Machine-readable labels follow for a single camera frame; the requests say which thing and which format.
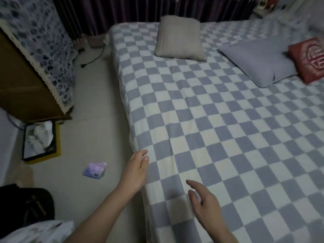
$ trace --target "finger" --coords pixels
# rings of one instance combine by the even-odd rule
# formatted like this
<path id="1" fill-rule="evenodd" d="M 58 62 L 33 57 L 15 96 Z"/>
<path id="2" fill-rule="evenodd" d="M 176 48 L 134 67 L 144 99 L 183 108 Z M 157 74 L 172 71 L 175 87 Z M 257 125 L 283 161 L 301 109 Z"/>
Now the finger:
<path id="1" fill-rule="evenodd" d="M 201 183 L 193 181 L 193 180 L 186 180 L 186 183 L 193 189 L 195 189 L 198 194 L 200 195 L 200 198 L 202 200 L 205 199 L 206 195 L 209 193 L 209 190 Z"/>
<path id="2" fill-rule="evenodd" d="M 201 209 L 201 204 L 198 201 L 197 195 L 192 190 L 188 191 L 188 195 L 189 195 L 189 199 L 190 199 L 190 203 L 191 203 L 193 212 L 195 213 L 195 216 L 198 217 L 199 211 Z"/>
<path id="3" fill-rule="evenodd" d="M 129 160 L 132 160 L 133 158 L 134 158 L 134 156 L 135 156 L 135 154 L 133 154 L 131 157 L 130 157 L 130 159 Z"/>
<path id="4" fill-rule="evenodd" d="M 143 168 L 146 171 L 149 162 L 150 162 L 150 157 L 144 156 L 144 158 L 142 159 L 142 162 L 141 162 L 141 168 Z"/>
<path id="5" fill-rule="evenodd" d="M 147 152 L 148 152 L 147 150 L 140 150 L 135 153 L 133 160 L 138 165 L 138 167 L 141 167 L 142 158 L 145 154 L 147 154 Z"/>

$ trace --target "right hand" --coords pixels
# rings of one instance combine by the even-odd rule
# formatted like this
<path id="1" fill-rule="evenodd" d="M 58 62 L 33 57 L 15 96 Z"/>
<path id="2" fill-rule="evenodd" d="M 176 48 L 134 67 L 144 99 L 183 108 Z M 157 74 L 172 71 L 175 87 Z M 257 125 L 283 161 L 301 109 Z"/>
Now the right hand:
<path id="1" fill-rule="evenodd" d="M 214 241 L 221 241 L 220 237 L 230 232 L 223 219 L 221 207 L 216 196 L 199 182 L 186 180 L 186 183 L 195 189 L 201 198 L 199 203 L 196 194 L 192 190 L 188 191 L 193 213 L 199 223 Z"/>
<path id="2" fill-rule="evenodd" d="M 134 153 L 129 159 L 121 175 L 116 191 L 120 191 L 130 200 L 145 184 L 149 156 L 145 156 L 147 150 Z"/>

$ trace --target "tissue packet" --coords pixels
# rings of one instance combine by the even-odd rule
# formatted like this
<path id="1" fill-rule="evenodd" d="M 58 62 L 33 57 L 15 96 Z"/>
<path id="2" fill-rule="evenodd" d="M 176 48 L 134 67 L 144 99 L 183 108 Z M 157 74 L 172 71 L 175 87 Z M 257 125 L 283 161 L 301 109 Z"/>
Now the tissue packet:
<path id="1" fill-rule="evenodd" d="M 106 163 L 89 163 L 82 174 L 86 177 L 100 179 L 105 174 L 106 165 Z"/>

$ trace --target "window curtain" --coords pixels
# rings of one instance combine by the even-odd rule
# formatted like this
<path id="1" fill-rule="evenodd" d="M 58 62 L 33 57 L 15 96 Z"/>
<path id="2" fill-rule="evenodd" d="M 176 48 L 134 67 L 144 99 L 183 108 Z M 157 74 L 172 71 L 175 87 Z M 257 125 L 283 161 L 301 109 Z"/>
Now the window curtain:
<path id="1" fill-rule="evenodd" d="M 200 22 L 248 19 L 258 0 L 54 0 L 63 24 L 77 43 L 82 34 L 103 39 L 122 22 L 159 22 L 161 16 L 190 17 Z"/>

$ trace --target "red cushion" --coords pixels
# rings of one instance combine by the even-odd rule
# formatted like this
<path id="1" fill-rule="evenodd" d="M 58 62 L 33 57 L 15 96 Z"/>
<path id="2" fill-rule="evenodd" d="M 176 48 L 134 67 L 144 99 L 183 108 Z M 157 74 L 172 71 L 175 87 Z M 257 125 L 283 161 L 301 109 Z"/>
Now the red cushion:
<path id="1" fill-rule="evenodd" d="M 324 77 L 324 49 L 317 37 L 290 45 L 288 53 L 306 84 Z"/>

